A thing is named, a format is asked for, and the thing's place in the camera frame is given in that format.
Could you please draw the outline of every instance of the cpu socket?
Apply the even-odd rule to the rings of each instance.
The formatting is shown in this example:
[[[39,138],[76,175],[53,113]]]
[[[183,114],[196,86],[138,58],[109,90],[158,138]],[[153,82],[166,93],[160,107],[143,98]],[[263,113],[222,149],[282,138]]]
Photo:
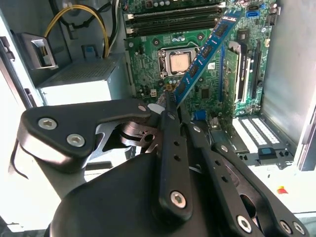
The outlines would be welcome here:
[[[162,48],[158,51],[160,77],[183,75],[195,58],[198,47]]]

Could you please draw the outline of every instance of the yellow wire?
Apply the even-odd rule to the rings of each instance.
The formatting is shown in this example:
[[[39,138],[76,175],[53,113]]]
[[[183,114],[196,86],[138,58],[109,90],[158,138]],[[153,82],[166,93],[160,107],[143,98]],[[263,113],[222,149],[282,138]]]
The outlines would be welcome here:
[[[103,37],[104,37],[104,41],[105,41],[105,52],[104,52],[104,55],[103,57],[107,57],[109,55],[109,39],[108,39],[108,36],[107,36],[107,31],[105,29],[105,26],[103,25],[101,19],[98,17],[98,15],[93,11],[91,10],[89,7],[87,6],[84,6],[84,5],[73,5],[72,7],[66,7],[64,9],[62,9],[60,12],[57,13],[57,15],[51,20],[51,22],[49,23],[46,31],[45,31],[45,34],[44,34],[44,37],[47,37],[49,32],[51,31],[51,29],[53,28],[53,26],[56,24],[56,22],[58,21],[58,19],[63,15],[65,14],[67,11],[70,11],[72,9],[81,9],[81,10],[85,10],[89,13],[91,13],[92,15],[95,16],[95,18],[98,20],[98,22],[100,23],[100,26],[101,26],[101,29],[102,29],[102,33],[103,33]]]

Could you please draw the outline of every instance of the bolt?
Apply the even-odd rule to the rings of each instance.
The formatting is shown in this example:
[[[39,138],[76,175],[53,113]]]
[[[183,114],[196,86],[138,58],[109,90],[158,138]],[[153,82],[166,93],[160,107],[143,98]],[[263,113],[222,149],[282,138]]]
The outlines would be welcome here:
[[[171,118],[172,120],[175,120],[175,116],[171,113],[168,113],[169,118]]]
[[[67,137],[67,142],[73,147],[83,147],[85,144],[84,138],[79,134],[70,134]]]
[[[237,222],[239,224],[239,226],[247,233],[251,233],[251,225],[249,223],[249,221],[244,218],[243,216],[238,216],[237,217]]]
[[[293,225],[294,225],[294,227],[295,227],[295,229],[299,232],[299,233],[301,233],[302,235],[305,235],[305,231],[303,230],[303,228],[297,223],[297,222],[293,222]]]
[[[271,3],[270,4],[270,8],[276,8],[277,7],[277,4],[276,3]]]
[[[141,110],[141,111],[146,111],[146,108],[142,105],[139,105],[138,108]]]
[[[222,149],[224,152],[228,152],[227,147],[225,147],[224,145],[221,146],[221,149]]]
[[[194,130],[197,132],[201,132],[201,129],[198,126],[193,126]]]
[[[38,125],[46,130],[53,130],[57,127],[56,121],[51,118],[41,118]]]
[[[285,221],[280,221],[280,224],[282,228],[287,232],[288,234],[292,234],[291,228],[288,226],[288,224]]]
[[[173,191],[170,195],[170,199],[172,203],[175,204],[178,208],[181,208],[181,209],[185,208],[187,202],[184,196],[180,192]]]

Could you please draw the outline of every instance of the motherboard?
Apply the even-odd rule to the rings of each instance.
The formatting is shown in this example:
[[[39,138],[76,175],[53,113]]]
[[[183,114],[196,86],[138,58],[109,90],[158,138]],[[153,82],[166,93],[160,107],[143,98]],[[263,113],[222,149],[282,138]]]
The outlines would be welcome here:
[[[223,46],[187,95],[193,120],[232,119],[260,112],[275,0],[126,0],[126,50],[134,96],[155,103],[173,91],[224,12],[243,11]]]

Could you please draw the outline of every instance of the sata port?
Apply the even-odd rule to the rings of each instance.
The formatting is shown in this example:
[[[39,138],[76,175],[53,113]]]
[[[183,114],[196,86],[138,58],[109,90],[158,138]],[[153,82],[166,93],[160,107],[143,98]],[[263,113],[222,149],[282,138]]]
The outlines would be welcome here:
[[[260,16],[260,12],[259,11],[248,11],[248,12],[246,12],[246,17],[247,18],[257,17],[257,16]]]

